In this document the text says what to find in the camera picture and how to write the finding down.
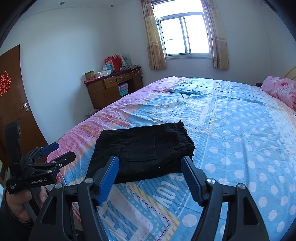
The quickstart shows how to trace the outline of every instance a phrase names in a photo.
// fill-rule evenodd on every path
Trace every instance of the bed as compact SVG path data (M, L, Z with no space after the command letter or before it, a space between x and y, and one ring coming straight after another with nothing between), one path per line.
M296 212L296 116L261 88L200 78L156 81L74 127L47 161L75 152L75 161L57 178L77 184L102 130L179 120L195 143L194 165L219 183L245 183L270 240L280 240ZM79 222L78 206L73 209ZM190 240L202 212L181 173L113 185L98 210L109 240L156 241ZM223 204L215 240L222 239L226 214Z

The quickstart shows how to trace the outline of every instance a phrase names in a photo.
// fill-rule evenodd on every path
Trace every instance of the folded black pants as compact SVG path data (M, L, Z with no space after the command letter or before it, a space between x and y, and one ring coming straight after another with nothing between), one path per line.
M194 142L182 121L178 123L104 130L96 141L86 177L119 157L114 183L132 182L181 172L181 158L193 156Z

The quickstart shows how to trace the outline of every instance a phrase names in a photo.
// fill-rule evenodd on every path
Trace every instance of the wooden desk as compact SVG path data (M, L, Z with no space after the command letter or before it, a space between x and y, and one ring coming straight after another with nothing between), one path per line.
M89 91L94 109L103 109L113 102L121 99L118 84L127 83L128 93L143 88L141 67L125 69L108 76L86 80L84 83Z

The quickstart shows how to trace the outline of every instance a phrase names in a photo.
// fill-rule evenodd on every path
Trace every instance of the red gift bag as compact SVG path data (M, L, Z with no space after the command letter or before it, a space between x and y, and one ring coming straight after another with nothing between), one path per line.
M114 56L108 57L105 59L105 63L106 64L110 64L112 70L114 72L118 72L120 71L120 67L121 67L121 58L119 58L117 56L117 54L115 54Z

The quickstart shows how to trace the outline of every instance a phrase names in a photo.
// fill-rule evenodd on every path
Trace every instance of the metal screw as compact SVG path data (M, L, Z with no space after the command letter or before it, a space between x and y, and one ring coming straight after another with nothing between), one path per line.
M207 182L210 184L214 184L216 182L216 180L214 178L208 178Z
M246 188L245 184L243 184L243 183L239 183L237 186L238 186L240 189L245 189L245 188Z
M91 177L88 177L87 179L85 179L86 183L92 183L94 180Z
M57 183L54 187L56 188L56 189L59 189L59 188L61 188L63 186L63 184L61 184L61 183Z

